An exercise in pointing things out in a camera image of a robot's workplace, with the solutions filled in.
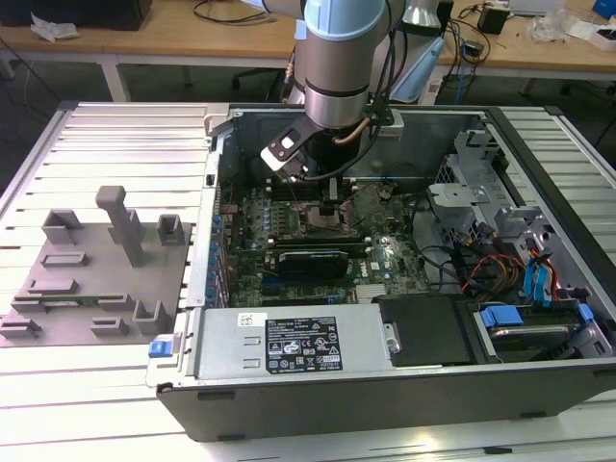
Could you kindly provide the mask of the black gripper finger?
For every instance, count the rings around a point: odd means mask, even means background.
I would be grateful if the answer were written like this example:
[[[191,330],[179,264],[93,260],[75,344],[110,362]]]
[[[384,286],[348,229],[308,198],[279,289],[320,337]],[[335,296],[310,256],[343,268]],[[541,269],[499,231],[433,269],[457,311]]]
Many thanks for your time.
[[[330,217],[345,199],[344,180],[341,175],[321,180],[321,215]]]

